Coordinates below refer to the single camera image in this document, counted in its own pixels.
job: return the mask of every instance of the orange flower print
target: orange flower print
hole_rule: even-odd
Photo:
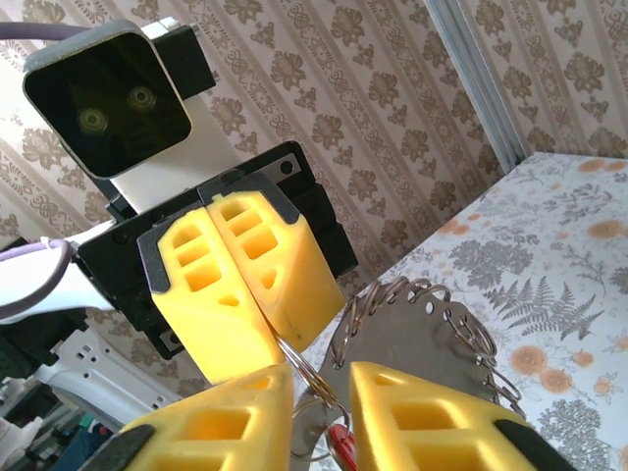
[[[455,228],[455,229],[453,230],[453,233],[454,233],[456,236],[462,236],[462,235],[464,235],[464,234],[467,234],[468,232],[469,232],[469,227],[468,227],[468,226],[466,226],[466,225],[465,225],[465,226],[458,226],[457,228]]]
[[[593,390],[596,392],[597,397],[603,397],[607,404],[610,404],[611,397],[615,393],[623,393],[624,390],[619,386],[616,386],[613,381],[617,378],[617,373],[612,375],[600,376],[593,386]]]
[[[609,219],[600,223],[593,224],[589,227],[589,236],[595,238],[614,238],[622,234],[623,225],[615,220]]]
[[[580,350],[577,353],[571,355],[571,361],[573,361],[576,365],[581,366],[582,368],[586,368],[591,365],[594,360],[593,353],[588,351]]]
[[[611,162],[610,164],[607,164],[604,169],[607,172],[619,172],[620,170],[624,170],[626,167],[628,167],[628,163],[618,160],[616,162]]]
[[[624,329],[616,337],[608,336],[607,339],[611,342],[611,345],[605,348],[603,351],[609,351],[611,353],[621,353],[623,351],[628,351],[628,329]]]
[[[585,174],[589,174],[591,172],[597,172],[598,170],[602,169],[604,164],[605,164],[605,161],[603,159],[588,160],[584,162],[583,164],[580,164],[580,167],[578,167],[578,170]]]
[[[442,226],[438,232],[439,234],[452,233],[458,227],[458,222],[455,219],[450,220],[444,226]]]
[[[510,355],[510,366],[524,375],[540,373],[548,360],[545,353],[535,345],[520,346]]]
[[[571,377],[563,370],[546,368],[541,372],[541,384],[550,393],[566,393],[571,389]]]

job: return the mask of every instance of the camera lens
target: camera lens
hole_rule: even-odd
[[[86,108],[78,115],[78,125],[83,132],[104,132],[107,129],[107,117],[95,108]]]
[[[155,95],[145,86],[137,86],[129,93],[129,105],[135,111],[148,111],[155,106]]]

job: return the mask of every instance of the red object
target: red object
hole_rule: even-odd
[[[327,435],[327,445],[342,471],[357,471],[353,434],[342,425],[333,425]]]

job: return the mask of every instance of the metal ring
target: metal ring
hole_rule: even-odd
[[[410,282],[407,278],[399,277],[393,282],[387,285],[383,285],[382,288],[385,289],[382,291],[382,294],[380,296],[378,307],[385,302],[387,302],[388,304],[393,304],[396,301],[396,297],[398,296],[398,294],[402,292],[405,287],[407,287],[408,283]]]
[[[410,289],[412,295],[408,297],[408,302],[410,304],[414,304],[419,297],[423,295],[425,290],[432,285],[427,278],[417,278],[412,280],[410,283],[412,284],[412,288]]]
[[[351,318],[349,319],[349,323],[348,323],[348,334],[351,337],[355,337],[355,335],[357,334],[357,331],[360,330],[360,326],[362,325],[362,319],[364,319],[364,314],[361,313],[358,308],[358,302],[360,302],[361,299],[359,299],[357,296],[352,296],[351,300],[349,302],[352,303],[351,305]]]
[[[342,413],[342,420],[344,421],[344,426],[346,427],[347,430],[350,430],[351,428],[351,418],[349,417],[349,413],[346,410],[346,408],[340,404],[338,401],[334,402],[331,407],[329,404],[327,404],[325,402],[325,400],[323,400],[321,397],[313,397],[310,400],[303,402],[302,404],[298,405],[295,409],[294,412],[292,413],[292,422],[294,422],[299,415],[301,415],[305,410],[307,410],[308,408],[312,407],[313,405],[317,404],[317,403],[322,403],[326,406],[328,406],[330,409],[334,409],[337,408],[340,410],[340,412]],[[332,428],[333,424],[330,424],[326,429],[325,432],[323,432],[323,435],[327,435],[330,432],[330,429]],[[330,456],[332,456],[332,454],[328,451],[325,454],[321,454],[320,456],[310,456],[307,457],[307,453],[305,454],[297,454],[295,452],[293,452],[292,450],[290,451],[290,456],[294,459],[297,459],[299,461],[304,461],[306,463],[315,463],[316,461],[321,461],[322,459],[328,458]]]
[[[497,367],[497,360],[495,360],[494,358],[483,358],[480,355],[476,355],[476,364],[478,366],[480,365],[486,365],[488,368],[496,368]]]
[[[519,417],[521,417],[523,420],[526,420],[526,413],[523,411],[523,409],[519,406],[518,402],[510,402],[510,408],[512,409],[512,411],[517,414]]]
[[[290,364],[296,368],[303,381],[318,395],[329,407],[338,402],[336,393],[325,382],[325,380],[317,373],[310,363],[292,347],[284,338],[275,333],[275,339],[279,348],[284,353]]]
[[[443,315],[445,316],[445,320],[449,323],[449,325],[451,326],[451,328],[455,332],[455,336],[462,343],[464,343],[464,345],[467,348],[469,348],[471,351],[475,352],[476,355],[478,355],[479,357],[481,357],[483,359],[491,360],[491,359],[495,358],[494,355],[488,354],[484,349],[482,349],[482,350],[478,349],[478,347],[471,340],[469,340],[464,334],[462,334],[462,331],[460,331],[460,329],[458,329],[458,327],[451,320],[451,311],[449,309],[446,309],[444,311]]]
[[[445,293],[445,296],[443,296],[443,299],[441,299],[441,301],[443,301],[443,302],[450,302],[451,301],[451,291],[445,285],[431,285],[430,287],[425,288],[421,292],[421,295],[424,295],[424,294],[434,295],[434,294],[436,294],[437,292],[440,292],[440,291]]]
[[[363,301],[364,310],[363,310],[362,317],[364,317],[364,314],[368,314],[369,316],[372,316],[373,314],[375,314],[375,311],[379,307],[378,306],[378,301],[379,301],[378,294],[381,287],[382,287],[382,284],[377,280],[369,286],[369,289],[366,292],[366,295],[364,296],[364,301]]]
[[[472,321],[471,322],[472,327],[469,326],[469,322],[468,322],[469,318]],[[469,341],[475,345],[476,351],[477,350],[484,351],[486,353],[486,355],[484,356],[485,358],[496,357],[497,344],[495,340],[493,339],[493,336],[491,335],[491,333],[487,330],[485,325],[482,322],[480,322],[480,320],[477,317],[475,317],[470,312],[467,312],[460,319],[460,325],[464,327],[469,333],[469,335],[471,336],[471,339]]]
[[[342,337],[342,344],[340,345],[340,348],[336,348],[334,346],[334,338],[336,337],[336,333],[334,333],[334,335],[332,336],[332,342],[331,342],[330,347],[332,349],[332,355],[334,356],[334,364],[337,370],[341,368],[342,365],[344,364],[344,357],[346,356],[346,350],[349,343],[351,323],[353,322],[356,309],[357,309],[357,301],[355,299],[355,296],[352,295],[349,298],[348,303],[344,307],[344,312],[342,313],[342,317],[340,319],[340,323],[342,324],[342,322],[345,322],[347,317],[350,318],[347,322],[347,325],[344,328],[344,336]]]
[[[488,376],[489,379],[485,380],[485,386],[489,386],[493,388],[497,393],[501,394],[503,397],[510,400],[511,402],[519,402],[523,398],[521,391],[516,386],[514,386],[510,380],[508,380],[504,375],[502,375],[502,373],[500,373],[494,367],[491,367],[488,365],[485,365],[485,366],[489,368],[491,373],[498,376],[502,381],[506,383],[506,386],[499,386],[495,382],[495,379],[492,378],[491,375],[489,375]]]

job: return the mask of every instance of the yellow foam pad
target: yellow foam pad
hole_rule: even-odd
[[[286,224],[259,191],[219,195],[207,210],[268,322],[304,350],[344,305],[305,218]]]
[[[288,471],[292,429],[288,365],[246,377],[148,414],[155,434],[129,471]]]
[[[177,219],[158,247],[170,289],[152,298],[211,383],[285,360],[205,208]]]
[[[360,471],[533,471],[493,425],[527,425],[498,405],[368,362],[351,363]]]

